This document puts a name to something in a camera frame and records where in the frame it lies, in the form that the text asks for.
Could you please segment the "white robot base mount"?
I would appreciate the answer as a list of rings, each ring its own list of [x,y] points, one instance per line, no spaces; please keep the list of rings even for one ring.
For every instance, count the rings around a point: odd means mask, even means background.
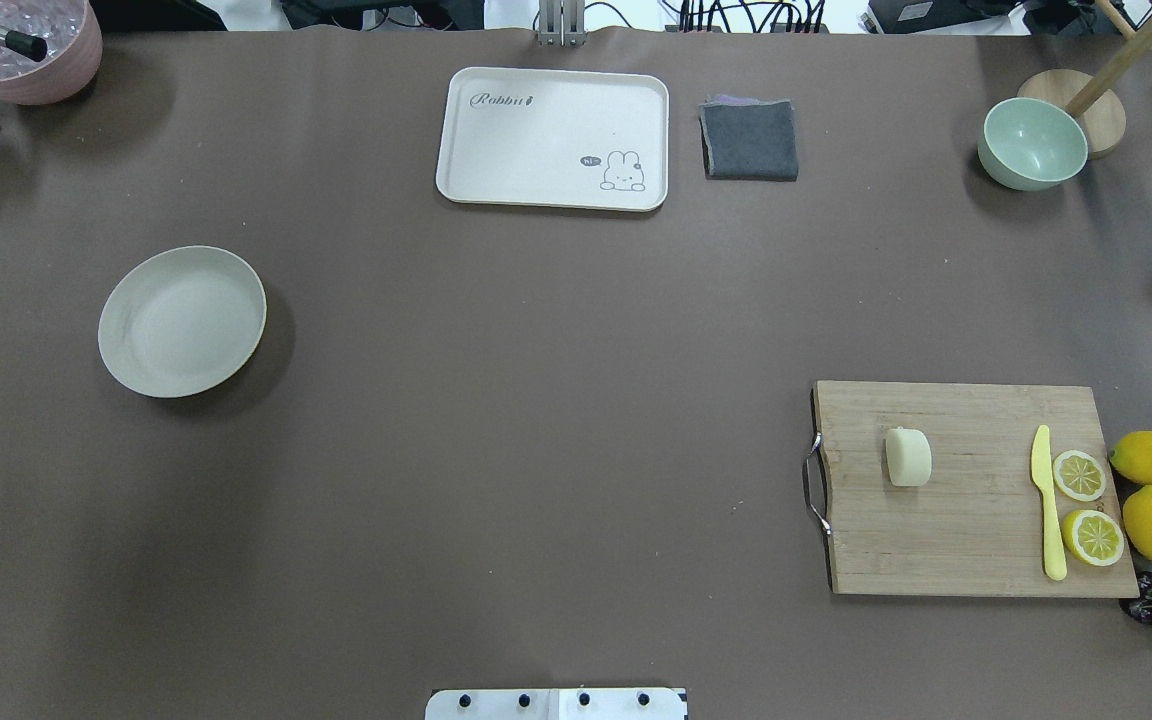
[[[575,687],[444,689],[425,719],[687,719],[685,689]]]

